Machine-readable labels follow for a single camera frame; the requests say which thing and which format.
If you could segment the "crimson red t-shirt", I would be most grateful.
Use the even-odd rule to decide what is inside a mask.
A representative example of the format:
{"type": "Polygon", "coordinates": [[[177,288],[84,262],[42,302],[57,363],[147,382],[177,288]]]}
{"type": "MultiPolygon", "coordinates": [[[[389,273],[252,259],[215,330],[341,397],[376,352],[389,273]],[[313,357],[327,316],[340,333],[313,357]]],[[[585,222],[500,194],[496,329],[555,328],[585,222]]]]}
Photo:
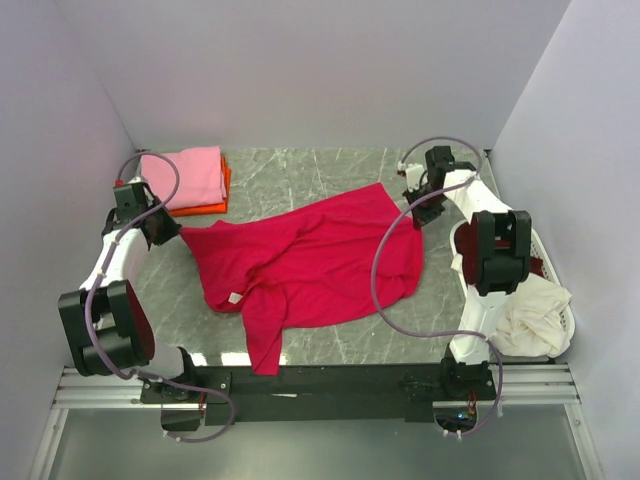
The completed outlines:
{"type": "Polygon", "coordinates": [[[379,184],[243,224],[184,227],[204,299],[240,313],[254,373],[278,373],[283,332],[358,320],[411,296],[423,237],[379,184]]]}

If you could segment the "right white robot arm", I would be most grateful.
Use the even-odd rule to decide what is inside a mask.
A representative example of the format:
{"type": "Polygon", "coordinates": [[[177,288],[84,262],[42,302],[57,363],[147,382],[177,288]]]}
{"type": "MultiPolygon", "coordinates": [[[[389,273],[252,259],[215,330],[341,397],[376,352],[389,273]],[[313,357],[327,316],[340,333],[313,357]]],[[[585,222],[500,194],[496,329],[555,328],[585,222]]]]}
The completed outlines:
{"type": "Polygon", "coordinates": [[[441,360],[439,387],[460,399],[487,386],[490,346],[509,297],[529,276],[532,221],[528,212],[504,204],[480,179],[481,166],[455,159],[448,146],[435,146],[425,160],[402,158],[398,174],[413,206],[416,229],[437,219],[450,201],[464,221],[452,230],[466,301],[458,327],[441,360]]]}

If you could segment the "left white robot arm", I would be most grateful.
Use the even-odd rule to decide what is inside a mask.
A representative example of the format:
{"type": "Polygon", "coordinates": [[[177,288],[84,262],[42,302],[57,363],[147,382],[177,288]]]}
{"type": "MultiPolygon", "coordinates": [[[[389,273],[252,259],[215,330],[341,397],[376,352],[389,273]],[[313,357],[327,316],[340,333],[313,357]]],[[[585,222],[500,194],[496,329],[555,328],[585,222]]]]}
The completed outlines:
{"type": "Polygon", "coordinates": [[[157,341],[132,281],[151,247],[177,236],[171,217],[146,181],[137,177],[113,188],[116,206],[101,233],[102,250],[78,290],[64,293],[58,311],[76,370],[83,376],[110,376],[87,330],[123,375],[169,403],[197,397],[200,378],[189,353],[157,341]]]}

